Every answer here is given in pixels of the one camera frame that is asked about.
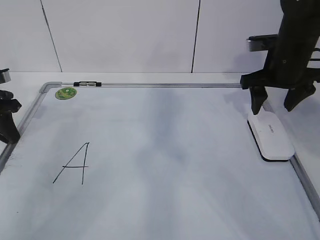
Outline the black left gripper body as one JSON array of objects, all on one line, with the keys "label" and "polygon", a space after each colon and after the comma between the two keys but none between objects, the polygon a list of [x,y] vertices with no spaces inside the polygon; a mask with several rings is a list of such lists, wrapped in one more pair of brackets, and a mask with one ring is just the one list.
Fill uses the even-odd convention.
[{"label": "black left gripper body", "polygon": [[10,91],[0,91],[0,114],[17,113],[22,105]]}]

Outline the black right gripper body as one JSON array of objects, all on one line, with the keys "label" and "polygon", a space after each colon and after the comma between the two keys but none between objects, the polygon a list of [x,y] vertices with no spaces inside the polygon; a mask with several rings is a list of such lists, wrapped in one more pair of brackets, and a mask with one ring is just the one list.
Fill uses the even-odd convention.
[{"label": "black right gripper body", "polygon": [[282,24],[277,35],[275,48],[267,51],[263,68],[241,76],[242,89],[290,89],[308,82],[307,66],[320,37],[319,29]]}]

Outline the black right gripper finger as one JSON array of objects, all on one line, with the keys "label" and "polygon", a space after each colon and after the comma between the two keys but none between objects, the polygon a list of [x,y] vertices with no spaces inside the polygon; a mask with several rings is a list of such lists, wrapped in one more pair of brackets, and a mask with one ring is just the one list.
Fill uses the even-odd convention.
[{"label": "black right gripper finger", "polygon": [[300,102],[312,96],[316,92],[314,84],[306,84],[289,89],[284,100],[284,107],[291,112]]},{"label": "black right gripper finger", "polygon": [[264,86],[253,86],[249,88],[251,97],[251,110],[253,115],[257,115],[268,98],[266,88]]}]

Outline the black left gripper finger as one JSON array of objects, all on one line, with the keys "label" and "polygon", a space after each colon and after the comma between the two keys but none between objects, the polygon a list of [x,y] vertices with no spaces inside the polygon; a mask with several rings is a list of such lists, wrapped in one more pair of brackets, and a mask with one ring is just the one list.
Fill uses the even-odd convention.
[{"label": "black left gripper finger", "polygon": [[0,140],[5,144],[16,144],[21,135],[14,123],[11,112],[0,114]]}]

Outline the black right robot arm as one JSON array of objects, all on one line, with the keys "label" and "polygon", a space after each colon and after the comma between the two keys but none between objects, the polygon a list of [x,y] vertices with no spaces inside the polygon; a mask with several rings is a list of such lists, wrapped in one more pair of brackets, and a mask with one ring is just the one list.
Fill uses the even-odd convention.
[{"label": "black right robot arm", "polygon": [[320,2],[318,0],[282,0],[282,21],[277,34],[247,38],[251,52],[267,51],[261,70],[244,74],[241,88],[250,91],[251,111],[257,115],[268,98],[267,87],[287,89],[284,107],[290,112],[316,92],[319,68],[309,67],[319,48]]}]

